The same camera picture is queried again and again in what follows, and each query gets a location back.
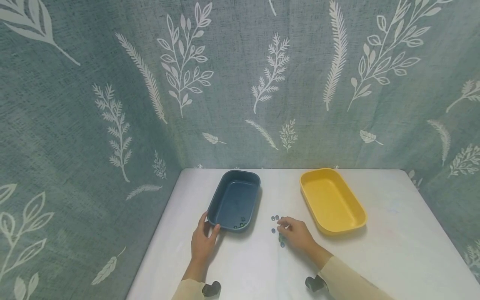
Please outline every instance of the dark blue tray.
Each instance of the dark blue tray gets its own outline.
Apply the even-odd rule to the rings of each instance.
[[[208,221],[212,225],[220,224],[228,231],[246,230],[252,220],[259,190],[260,177],[257,174],[228,171],[220,180],[208,207]]]

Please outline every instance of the beige sleeve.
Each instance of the beige sleeve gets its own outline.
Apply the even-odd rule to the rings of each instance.
[[[205,283],[193,279],[182,280],[172,300],[204,300],[202,289]]]
[[[335,256],[318,275],[335,300],[394,300]]]

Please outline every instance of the yellow tray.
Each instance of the yellow tray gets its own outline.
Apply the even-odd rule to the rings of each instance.
[[[304,173],[301,192],[318,229],[326,235],[337,235],[360,228],[367,213],[342,176],[323,168]]]

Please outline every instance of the tray rim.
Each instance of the tray rim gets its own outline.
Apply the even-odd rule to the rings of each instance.
[[[224,230],[227,230],[227,231],[231,231],[231,232],[243,232],[245,231],[248,226],[250,225],[251,221],[252,221],[252,216],[253,216],[253,213],[255,211],[255,207],[257,206],[257,202],[258,202],[258,195],[260,193],[260,187],[262,185],[262,180],[260,179],[260,176],[258,176],[258,174],[255,174],[253,172],[249,172],[249,171],[243,171],[243,170],[238,170],[238,169],[234,169],[234,170],[229,170],[227,172],[225,172],[223,175],[222,175],[222,178],[220,178],[220,181],[218,182],[218,185],[216,186],[216,189],[215,189],[215,193],[213,194],[212,196],[212,200],[210,200],[210,204],[208,206],[208,209],[207,209],[207,212],[210,211],[210,207],[212,206],[212,203],[213,203],[213,199],[215,199],[215,196],[218,192],[218,189],[220,188],[220,183],[222,182],[223,178],[229,174],[229,173],[249,173],[249,174],[253,174],[257,179],[258,179],[258,188],[257,188],[257,193],[255,194],[255,202],[254,202],[254,205],[253,205],[253,209],[252,209],[252,212],[250,213],[250,216],[248,218],[248,222],[245,224],[245,226],[241,227],[241,228],[232,228],[232,227],[224,227],[224,226],[221,226],[220,229],[224,229]],[[216,223],[213,223],[210,218],[208,217],[208,213],[207,213],[207,220],[208,222],[212,225],[212,226],[215,226]]]
[[[357,226],[354,226],[354,227],[351,227],[351,228],[348,228],[346,230],[340,230],[340,231],[331,231],[327,228],[325,228],[321,222],[315,217],[315,215],[313,214],[312,212],[312,208],[310,207],[310,202],[307,200],[307,196],[305,194],[305,189],[303,187],[303,183],[302,183],[302,179],[305,175],[309,174],[309,173],[315,173],[315,172],[318,172],[318,171],[322,171],[322,170],[329,170],[329,171],[333,171],[335,172],[336,174],[338,174],[340,176],[340,179],[343,180],[343,182],[345,183],[345,185],[347,186],[348,190],[352,193],[353,195],[353,198],[355,199],[355,201],[360,205],[360,208],[362,209],[363,213],[365,214],[365,220],[357,225]],[[335,169],[332,169],[332,168],[320,168],[320,169],[315,169],[315,170],[310,170],[310,171],[307,171],[305,173],[303,173],[301,176],[300,176],[300,189],[301,189],[301,193],[302,193],[302,196],[303,196],[303,199],[305,200],[305,202],[307,203],[307,206],[308,206],[308,210],[310,212],[310,215],[312,215],[312,218],[314,219],[315,223],[317,224],[317,227],[320,229],[321,232],[327,234],[327,235],[337,235],[337,234],[343,234],[343,233],[347,233],[347,232],[350,232],[350,231],[353,231],[355,229],[358,229],[358,228],[361,228],[363,226],[365,226],[365,224],[367,224],[367,221],[368,221],[368,214],[367,214],[367,211],[365,210],[365,208],[363,207],[363,205],[361,204],[361,202],[358,200],[357,196],[354,194],[354,192],[352,191],[352,189],[350,188],[350,186],[348,185],[347,181],[343,178],[342,174],[340,174],[340,172],[338,172],[337,170]]]

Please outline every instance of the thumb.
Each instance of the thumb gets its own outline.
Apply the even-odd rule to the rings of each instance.
[[[215,242],[219,232],[220,232],[220,224],[216,224],[215,227],[213,227],[212,235],[208,239]]]

